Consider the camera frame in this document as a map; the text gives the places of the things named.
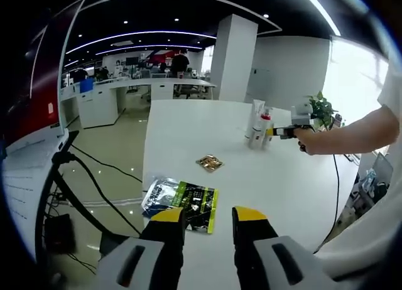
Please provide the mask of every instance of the computer monitor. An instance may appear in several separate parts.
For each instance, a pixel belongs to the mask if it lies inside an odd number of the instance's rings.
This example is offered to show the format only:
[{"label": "computer monitor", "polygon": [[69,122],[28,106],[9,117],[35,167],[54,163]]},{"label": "computer monitor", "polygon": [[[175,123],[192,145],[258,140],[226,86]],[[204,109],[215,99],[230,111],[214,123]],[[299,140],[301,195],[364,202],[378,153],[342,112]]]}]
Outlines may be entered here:
[{"label": "computer monitor", "polygon": [[60,122],[58,91],[68,34],[83,2],[56,14],[33,40],[25,55],[28,69],[21,76],[27,82],[9,99],[7,148],[0,173],[9,212],[34,260],[42,249],[45,206],[41,202],[50,191],[52,156],[68,139]]},{"label": "computer monitor", "polygon": [[131,58],[126,58],[126,66],[137,65],[139,61],[139,57],[134,56]]}]

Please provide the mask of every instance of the desk drawer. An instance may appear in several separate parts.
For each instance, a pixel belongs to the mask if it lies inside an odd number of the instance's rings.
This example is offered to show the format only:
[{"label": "desk drawer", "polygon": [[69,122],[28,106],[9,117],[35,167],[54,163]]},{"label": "desk drawer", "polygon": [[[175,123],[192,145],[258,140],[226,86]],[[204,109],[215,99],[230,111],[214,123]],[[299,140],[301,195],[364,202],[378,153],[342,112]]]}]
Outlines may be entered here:
[{"label": "desk drawer", "polygon": [[94,96],[93,96],[92,91],[91,92],[85,92],[85,93],[80,94],[78,96],[79,102],[88,102],[88,101],[92,100],[93,98],[94,98]]}]

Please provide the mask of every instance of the sleeve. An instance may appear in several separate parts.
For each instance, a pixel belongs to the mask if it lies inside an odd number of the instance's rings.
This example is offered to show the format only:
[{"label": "sleeve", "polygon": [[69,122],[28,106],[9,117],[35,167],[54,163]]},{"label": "sleeve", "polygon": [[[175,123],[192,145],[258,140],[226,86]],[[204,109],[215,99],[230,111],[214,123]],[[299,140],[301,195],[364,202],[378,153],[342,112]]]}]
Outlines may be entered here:
[{"label": "sleeve", "polygon": [[401,104],[402,104],[402,73],[397,71],[396,65],[391,62],[388,67],[387,76],[385,78],[383,89],[378,97],[381,105],[387,106],[395,114],[401,123]]}]

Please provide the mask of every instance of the table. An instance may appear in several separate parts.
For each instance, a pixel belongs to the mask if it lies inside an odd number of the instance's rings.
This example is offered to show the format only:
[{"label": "table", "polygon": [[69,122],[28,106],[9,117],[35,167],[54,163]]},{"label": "table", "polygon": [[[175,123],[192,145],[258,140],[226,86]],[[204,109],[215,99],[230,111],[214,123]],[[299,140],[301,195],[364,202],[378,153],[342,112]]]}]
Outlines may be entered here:
[{"label": "table", "polygon": [[60,91],[60,117],[67,127],[80,116],[83,128],[114,124],[126,108],[125,98],[129,86],[151,86],[151,100],[173,99],[175,85],[215,87],[214,84],[191,78],[113,78],[94,84],[94,89],[80,93],[80,84],[75,83]]},{"label": "table", "polygon": [[193,85],[203,87],[216,87],[216,85],[204,80],[193,78],[138,78],[134,80],[119,80],[112,83],[96,85],[97,90],[112,89],[116,87],[128,86],[151,86],[151,100],[170,100],[173,98],[175,85]]},{"label": "table", "polygon": [[[250,104],[211,100],[157,100],[151,106],[144,150],[144,188],[152,175],[219,189],[212,235],[186,232],[179,289],[240,289],[234,266],[235,205],[263,212],[279,235],[313,251],[334,222],[337,175],[334,160],[299,151],[296,139],[275,137],[267,151],[250,150],[244,132]],[[290,112],[273,109],[277,126]],[[197,159],[213,154],[223,167],[208,173]],[[336,156],[340,215],[358,167]]]}]

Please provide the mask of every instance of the led light strip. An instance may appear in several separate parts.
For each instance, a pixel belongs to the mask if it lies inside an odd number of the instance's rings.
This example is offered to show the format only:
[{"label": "led light strip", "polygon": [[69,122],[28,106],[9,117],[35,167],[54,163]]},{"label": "led light strip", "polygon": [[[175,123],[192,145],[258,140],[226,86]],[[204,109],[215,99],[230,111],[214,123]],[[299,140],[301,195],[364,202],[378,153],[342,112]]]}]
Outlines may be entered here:
[{"label": "led light strip", "polygon": [[332,18],[329,16],[327,11],[323,8],[323,6],[319,3],[318,0],[310,0],[310,2],[316,7],[316,9],[321,13],[325,20],[327,20],[329,26],[332,28],[332,31],[335,35],[340,36],[340,31],[338,27],[335,25]]},{"label": "led light strip", "polygon": [[75,60],[74,62],[71,62],[71,63],[69,63],[67,65],[64,65],[64,67],[70,66],[71,64],[74,64],[74,63],[77,63],[77,62],[78,62],[78,60]]},{"label": "led light strip", "polygon": [[197,50],[201,50],[201,47],[195,47],[195,46],[185,46],[185,45],[138,45],[138,46],[129,46],[129,47],[123,47],[123,48],[116,48],[115,50],[107,50],[107,51],[102,51],[101,53],[96,53],[95,55],[101,55],[103,53],[112,53],[114,51],[118,50],[127,50],[129,48],[142,48],[142,47],[181,47],[181,48],[195,48]]},{"label": "led light strip", "polygon": [[123,36],[142,35],[142,34],[158,34],[158,33],[160,33],[160,34],[193,35],[193,36],[205,37],[205,38],[210,38],[210,39],[216,39],[216,37],[214,37],[214,36],[208,36],[208,35],[197,34],[197,33],[188,33],[186,31],[137,31],[135,33],[126,33],[126,34],[121,34],[121,35],[116,35],[116,36],[110,36],[110,37],[106,37],[106,38],[102,38],[99,40],[95,40],[95,41],[86,43],[84,45],[73,48],[72,50],[69,50],[68,52],[66,52],[66,55],[68,55],[69,53],[72,53],[73,51],[79,50],[80,48],[83,48],[85,46],[88,46],[88,45],[91,45],[94,43],[98,43],[101,41],[105,41],[108,39],[113,39],[113,38],[118,38],[118,37],[123,37]]}]

